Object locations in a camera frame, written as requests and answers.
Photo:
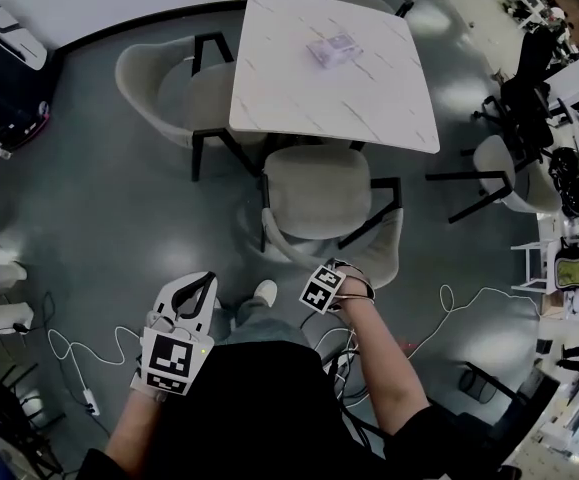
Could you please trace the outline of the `person's grey trousers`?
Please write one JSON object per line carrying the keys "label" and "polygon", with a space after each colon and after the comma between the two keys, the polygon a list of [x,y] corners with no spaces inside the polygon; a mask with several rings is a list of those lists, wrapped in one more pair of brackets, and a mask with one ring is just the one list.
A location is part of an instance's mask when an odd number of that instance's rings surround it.
{"label": "person's grey trousers", "polygon": [[242,302],[238,308],[215,309],[209,335],[218,345],[280,341],[310,348],[303,331],[278,318],[259,296]]}

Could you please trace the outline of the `black office chair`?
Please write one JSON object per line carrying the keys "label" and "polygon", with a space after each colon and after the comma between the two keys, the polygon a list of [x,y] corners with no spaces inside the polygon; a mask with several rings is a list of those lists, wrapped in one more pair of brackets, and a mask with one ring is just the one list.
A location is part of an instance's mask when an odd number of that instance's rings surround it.
{"label": "black office chair", "polygon": [[533,160],[542,162],[544,157],[552,157],[548,149],[554,144],[548,123],[554,117],[549,110],[550,92],[546,82],[514,77],[502,84],[499,98],[488,96],[472,118],[497,125],[507,147],[516,155],[522,153],[526,164]]}

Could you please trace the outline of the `white marble square table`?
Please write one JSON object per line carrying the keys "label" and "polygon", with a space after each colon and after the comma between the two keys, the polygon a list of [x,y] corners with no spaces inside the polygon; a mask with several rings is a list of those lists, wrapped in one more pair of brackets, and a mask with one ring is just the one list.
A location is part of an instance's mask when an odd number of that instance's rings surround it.
{"label": "white marble square table", "polygon": [[[363,53],[322,68],[306,45],[341,33]],[[407,22],[336,0],[247,0],[229,124],[236,131],[440,150]]]}

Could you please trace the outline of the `person's left forearm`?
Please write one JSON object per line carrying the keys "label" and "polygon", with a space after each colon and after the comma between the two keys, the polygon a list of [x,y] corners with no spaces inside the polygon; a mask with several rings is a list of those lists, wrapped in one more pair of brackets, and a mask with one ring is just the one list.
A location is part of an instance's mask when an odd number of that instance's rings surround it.
{"label": "person's left forearm", "polygon": [[126,471],[139,470],[162,412],[162,403],[131,389],[105,454]]}

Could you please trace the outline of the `yellow-green backpack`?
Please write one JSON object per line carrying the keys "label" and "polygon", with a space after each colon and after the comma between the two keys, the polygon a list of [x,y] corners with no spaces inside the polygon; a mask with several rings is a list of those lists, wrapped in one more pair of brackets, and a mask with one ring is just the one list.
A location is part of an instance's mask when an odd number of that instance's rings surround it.
{"label": "yellow-green backpack", "polygon": [[579,244],[560,238],[560,250],[554,260],[554,281],[560,291],[579,288]]}

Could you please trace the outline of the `person's right forearm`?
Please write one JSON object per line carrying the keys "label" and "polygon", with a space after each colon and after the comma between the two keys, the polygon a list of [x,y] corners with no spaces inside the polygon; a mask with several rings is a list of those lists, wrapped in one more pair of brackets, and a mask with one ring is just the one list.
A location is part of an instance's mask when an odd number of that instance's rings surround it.
{"label": "person's right forearm", "polygon": [[423,386],[371,301],[346,299],[342,311],[357,337],[378,426],[393,435],[429,406]]}

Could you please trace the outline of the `person's right hand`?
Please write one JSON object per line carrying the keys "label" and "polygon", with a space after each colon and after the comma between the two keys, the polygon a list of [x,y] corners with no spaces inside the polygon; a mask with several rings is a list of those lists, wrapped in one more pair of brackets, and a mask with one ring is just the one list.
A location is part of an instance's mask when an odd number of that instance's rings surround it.
{"label": "person's right hand", "polygon": [[375,302],[375,291],[363,272],[349,265],[340,266],[338,271],[344,274],[345,278],[334,297],[337,304],[344,306],[356,301],[371,304]]}

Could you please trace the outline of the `person's left white shoe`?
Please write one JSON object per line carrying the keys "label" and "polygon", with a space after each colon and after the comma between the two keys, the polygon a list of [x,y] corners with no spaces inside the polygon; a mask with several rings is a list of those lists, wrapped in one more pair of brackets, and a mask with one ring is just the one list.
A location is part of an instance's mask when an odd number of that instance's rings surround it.
{"label": "person's left white shoe", "polygon": [[259,299],[266,306],[272,307],[276,301],[278,286],[273,280],[262,281],[255,289],[253,297]]}

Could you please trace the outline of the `clear plastic box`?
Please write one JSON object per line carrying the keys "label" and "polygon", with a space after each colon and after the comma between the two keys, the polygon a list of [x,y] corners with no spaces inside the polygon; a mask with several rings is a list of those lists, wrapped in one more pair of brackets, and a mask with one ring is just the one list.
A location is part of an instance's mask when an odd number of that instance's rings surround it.
{"label": "clear plastic box", "polygon": [[351,62],[363,53],[360,45],[346,33],[314,40],[306,47],[324,69]]}

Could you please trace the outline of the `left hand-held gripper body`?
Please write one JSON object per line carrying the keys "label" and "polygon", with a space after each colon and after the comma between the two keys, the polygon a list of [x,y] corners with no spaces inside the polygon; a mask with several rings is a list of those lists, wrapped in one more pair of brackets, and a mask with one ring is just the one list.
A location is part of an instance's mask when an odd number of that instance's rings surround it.
{"label": "left hand-held gripper body", "polygon": [[176,326],[150,311],[140,338],[141,354],[130,388],[156,400],[186,396],[215,341],[207,334]]}

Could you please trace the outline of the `person's black shirt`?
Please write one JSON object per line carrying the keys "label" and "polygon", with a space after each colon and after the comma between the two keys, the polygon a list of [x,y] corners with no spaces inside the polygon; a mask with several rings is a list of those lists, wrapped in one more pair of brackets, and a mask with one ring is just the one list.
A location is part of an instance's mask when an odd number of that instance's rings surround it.
{"label": "person's black shirt", "polygon": [[163,404],[142,480],[478,480],[467,444],[428,407],[378,456],[353,439],[319,355],[285,341],[215,347]]}

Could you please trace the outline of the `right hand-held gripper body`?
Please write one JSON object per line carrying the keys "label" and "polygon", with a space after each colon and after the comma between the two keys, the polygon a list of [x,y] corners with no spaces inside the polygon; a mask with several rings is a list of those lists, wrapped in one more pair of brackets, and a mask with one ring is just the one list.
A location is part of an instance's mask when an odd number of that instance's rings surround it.
{"label": "right hand-held gripper body", "polygon": [[343,268],[352,268],[352,265],[332,258],[317,266],[309,276],[299,302],[316,313],[326,313],[333,307],[334,298],[347,277]]}

